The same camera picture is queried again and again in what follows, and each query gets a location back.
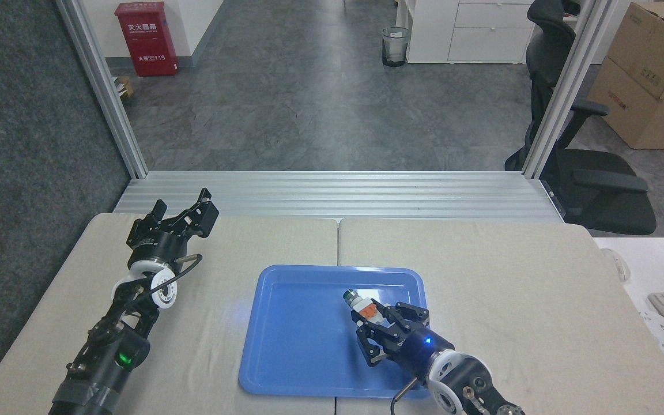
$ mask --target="wastebasket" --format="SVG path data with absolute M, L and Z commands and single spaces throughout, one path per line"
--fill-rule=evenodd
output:
M 401 66 L 406 61 L 406 46 L 409 45 L 411 32 L 405 27 L 387 27 L 381 31 L 383 35 L 383 64 Z
M 120 3 L 114 11 L 137 76 L 176 74 L 179 61 L 163 2 Z

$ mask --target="black office chair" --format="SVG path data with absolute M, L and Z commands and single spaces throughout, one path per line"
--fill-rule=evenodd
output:
M 562 0 L 535 0 L 527 11 L 542 33 L 527 47 L 527 69 L 532 79 L 532 122 L 524 147 L 506 160 L 507 171 L 524 166 L 546 108 L 557 85 L 575 33 L 564 23 Z M 656 222 L 647 197 L 647 183 L 637 177 L 616 154 L 567 149 L 583 122 L 591 115 L 606 115 L 606 106 L 575 100 L 572 119 L 548 157 L 540 179 L 554 192 L 564 209 L 566 223 L 630 235 L 654 232 Z

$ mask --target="red cabinet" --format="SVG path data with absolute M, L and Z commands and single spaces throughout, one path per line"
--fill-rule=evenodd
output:
M 137 76 L 176 74 L 179 62 L 163 2 L 120 3 L 114 12 Z

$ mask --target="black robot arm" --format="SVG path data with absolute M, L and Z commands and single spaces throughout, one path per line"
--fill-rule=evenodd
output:
M 416 383 L 429 389 L 446 412 L 468 415 L 524 415 L 493 386 L 491 373 L 476 357 L 454 350 L 453 344 L 429 328 L 429 310 L 406 303 L 384 305 L 353 290 L 343 296 L 358 325 L 356 335 L 369 366 L 388 359 L 414 379 L 393 404 Z
M 176 299 L 176 280 L 201 260 L 186 256 L 192 236 L 209 236 L 219 212 L 202 189 L 191 208 L 163 220 L 166 205 L 158 200 L 132 226 L 127 245 L 133 252 L 129 275 L 114 287 L 104 317 L 89 330 L 84 347 L 66 365 L 66 379 L 52 400 L 50 415 L 111 415 L 127 378 L 150 352 L 150 334 L 159 309 Z M 181 271 L 182 264 L 192 262 Z

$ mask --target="cable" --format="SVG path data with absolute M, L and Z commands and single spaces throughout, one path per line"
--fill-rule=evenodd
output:
M 395 394 L 393 399 L 391 399 L 391 415 L 396 415 L 396 413 L 393 411 L 393 405 L 396 405 L 396 402 L 401 400 L 401 398 L 403 398 L 403 395 L 405 395 L 406 392 L 410 391 L 411 388 L 413 388 L 418 381 L 419 379 L 417 378 L 414 378 L 413 380 L 409 381 L 409 383 L 405 384 L 405 386 L 401 388 L 400 391 L 398 391 L 398 394 Z
M 116 312 L 112 313 L 112 316 L 116 316 L 116 317 L 118 317 L 119 315 L 122 315 L 122 313 L 124 313 L 124 312 L 126 312 L 127 310 L 129 310 L 130 307 L 132 307 L 132 305 L 135 305 L 135 304 L 139 303 L 140 301 L 145 300 L 146 297 L 150 297 L 150 296 L 151 296 L 152 294 L 154 294 L 155 292 L 158 292 L 158 291 L 160 291 L 161 289 L 163 289 L 164 287 L 173 284 L 173 283 L 176 282 L 179 278 L 181 278 L 182 276 L 185 276 L 187 273 L 189 273 L 190 270 L 193 270 L 194 266 L 198 265 L 198 263 L 201 262 L 201 258 L 202 258 L 202 256 L 201 256 L 200 253 L 197 253 L 197 254 L 194 254 L 194 255 L 185 256 L 185 257 L 182 257 L 182 258 L 178 258 L 178 259 L 176 260 L 177 263 L 189 262 L 189 261 L 191 261 L 191 260 L 193 260 L 193 262 L 191 263 L 191 265 L 187 266 L 185 270 L 180 271 L 180 273 L 177 274 L 176 276 L 174 276 L 173 278 L 169 279 L 168 281 L 164 282 L 163 284 L 159 284 L 158 286 L 156 286 L 155 288 L 151 289 L 150 291 L 143 292 L 143 294 L 138 295 L 136 299 L 134 299 L 134 300 L 128 302 L 128 303 L 125 304 L 121 309 L 116 310 Z

